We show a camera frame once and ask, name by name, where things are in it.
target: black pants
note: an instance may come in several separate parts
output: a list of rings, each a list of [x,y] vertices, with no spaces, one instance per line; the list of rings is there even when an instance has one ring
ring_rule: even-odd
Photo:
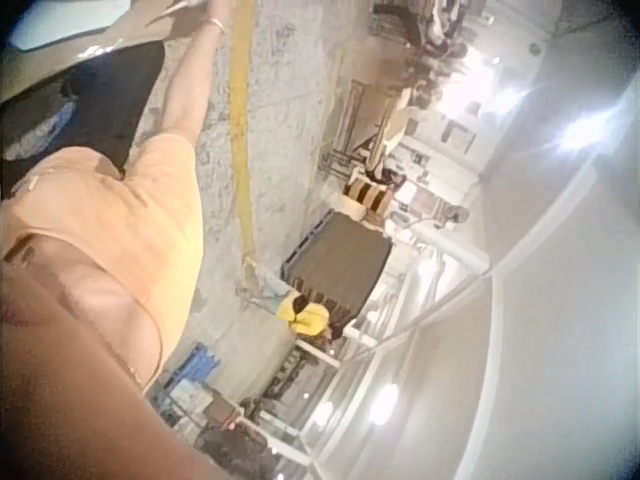
[[[43,152],[2,162],[2,198],[38,162],[65,147],[92,148],[122,170],[163,63],[164,45],[153,42],[71,67],[65,87],[77,96],[73,116]]]
[[[407,7],[376,4],[373,6],[373,13],[376,15],[392,15],[398,18],[407,34],[407,41],[415,48],[422,46],[422,33],[420,33],[418,17]]]

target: yellow shirt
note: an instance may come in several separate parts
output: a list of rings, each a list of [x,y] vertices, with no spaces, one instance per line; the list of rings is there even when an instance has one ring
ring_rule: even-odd
[[[68,242],[118,280],[158,327],[159,373],[182,336],[202,261],[202,208],[187,140],[152,138],[124,178],[89,148],[62,149],[3,202],[1,222],[3,258],[39,234]]]
[[[300,296],[292,291],[280,304],[277,316],[289,323],[289,328],[299,335],[314,337],[329,325],[329,311],[319,303],[309,303],[302,312],[293,311],[293,300]]]

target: white wall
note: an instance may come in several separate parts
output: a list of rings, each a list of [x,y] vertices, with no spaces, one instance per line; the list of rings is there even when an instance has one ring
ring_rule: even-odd
[[[638,449],[640,228],[599,180],[504,281],[499,383],[473,480],[624,478]]]
[[[412,163],[411,150],[429,157],[426,166],[429,173],[427,188],[453,205],[461,204],[467,192],[478,182],[478,176],[474,172],[452,161],[450,157],[434,150],[426,143],[407,136],[393,154],[402,161],[409,178],[413,181],[416,180],[412,177],[417,177],[422,169]]]

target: concrete floor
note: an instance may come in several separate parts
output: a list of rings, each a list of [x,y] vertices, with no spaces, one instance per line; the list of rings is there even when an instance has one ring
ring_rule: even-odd
[[[366,35],[367,0],[256,3],[249,80],[248,141],[258,260],[277,269],[331,192],[320,188],[318,152],[332,140],[350,79],[353,45]],[[164,90],[187,39],[166,45],[166,61],[137,138],[156,124]],[[196,341],[222,360],[212,386],[234,400],[257,394],[294,337],[287,326],[236,298],[241,242],[229,140],[229,37],[219,48],[209,114],[197,148],[205,254],[190,319],[168,369]]]

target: skin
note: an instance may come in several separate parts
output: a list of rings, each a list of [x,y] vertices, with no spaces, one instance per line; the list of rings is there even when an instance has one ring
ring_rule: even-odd
[[[231,0],[209,0],[228,24]],[[195,144],[221,36],[203,23],[166,95],[161,129]],[[229,479],[176,437],[86,323],[33,271],[2,265],[2,440],[28,478]]]

